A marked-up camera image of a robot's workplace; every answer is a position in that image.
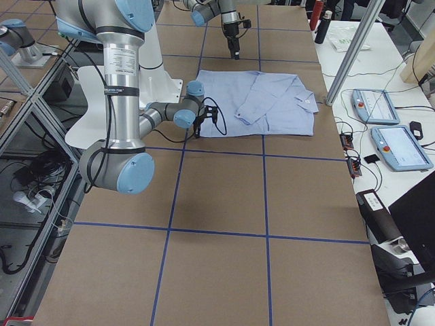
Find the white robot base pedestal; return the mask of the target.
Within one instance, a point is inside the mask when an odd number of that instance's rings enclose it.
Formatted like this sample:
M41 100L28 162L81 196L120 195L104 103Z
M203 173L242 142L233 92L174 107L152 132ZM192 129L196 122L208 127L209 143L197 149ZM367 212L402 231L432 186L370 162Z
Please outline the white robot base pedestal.
M183 81L172 79L164 67L151 1L144 1L144 44L139 48L139 107L148 103L178 103Z

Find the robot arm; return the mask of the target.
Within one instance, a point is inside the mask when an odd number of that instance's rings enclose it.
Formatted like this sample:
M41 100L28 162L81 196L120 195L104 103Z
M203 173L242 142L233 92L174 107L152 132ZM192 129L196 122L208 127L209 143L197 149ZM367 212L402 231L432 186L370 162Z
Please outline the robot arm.
M142 138L161 122L188 129L211 112L203 84L188 83L180 103L150 103L139 111L139 48L155 24L151 1L57 1L58 30L103 46L106 135L84 151L80 173L89 187L138 194L151 182L154 160Z
M189 12L193 23L196 26L204 26L210 20L219 16L220 27L227 40L230 57L240 59L239 39L251 28L251 20L246 19L237 10L236 1L231 0L211 0L211 1L179 1L183 7L172 1L178 10Z

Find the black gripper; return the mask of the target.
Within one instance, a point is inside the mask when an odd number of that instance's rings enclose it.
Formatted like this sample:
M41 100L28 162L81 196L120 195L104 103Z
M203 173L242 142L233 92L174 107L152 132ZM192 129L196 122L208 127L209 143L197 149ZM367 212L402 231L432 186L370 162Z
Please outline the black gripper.
M211 121L214 124L218 122L218 107L217 106L209 106L205 105L200 112L200 114L196 117L193 123L194 129L194 138L199 139L201 137L201 124L205 121L205 119L211 118Z
M239 12L224 12L222 14L222 31L227 39L227 44L230 49L232 59L240 59L239 49L239 25L242 24L244 29L251 28L251 20L246 19Z

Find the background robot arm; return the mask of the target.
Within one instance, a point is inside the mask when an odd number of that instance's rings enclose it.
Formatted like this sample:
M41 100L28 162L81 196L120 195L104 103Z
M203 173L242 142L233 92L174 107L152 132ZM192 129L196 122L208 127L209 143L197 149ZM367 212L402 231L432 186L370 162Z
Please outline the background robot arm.
M42 68L50 57L58 54L56 46L37 43L20 19L1 22L1 49L21 68Z

